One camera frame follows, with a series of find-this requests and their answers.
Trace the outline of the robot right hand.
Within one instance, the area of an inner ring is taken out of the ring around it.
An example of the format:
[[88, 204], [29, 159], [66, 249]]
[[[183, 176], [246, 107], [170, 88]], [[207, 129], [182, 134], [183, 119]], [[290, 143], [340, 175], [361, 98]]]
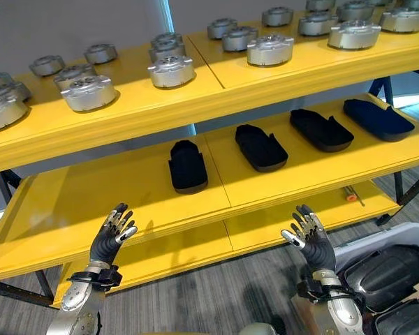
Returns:
[[281, 236], [303, 254], [310, 270], [331, 270], [336, 267], [335, 252], [323, 224], [307, 205], [298, 205], [292, 213], [295, 223], [290, 230], [282, 230]]

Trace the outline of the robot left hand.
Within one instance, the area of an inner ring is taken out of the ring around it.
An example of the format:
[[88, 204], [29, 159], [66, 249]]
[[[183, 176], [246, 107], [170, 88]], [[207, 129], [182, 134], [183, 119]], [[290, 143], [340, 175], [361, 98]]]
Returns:
[[138, 231], [135, 221], [131, 220], [133, 212], [127, 209], [127, 204], [120, 203], [104, 220], [91, 244], [89, 259], [92, 262], [112, 265], [122, 244]]

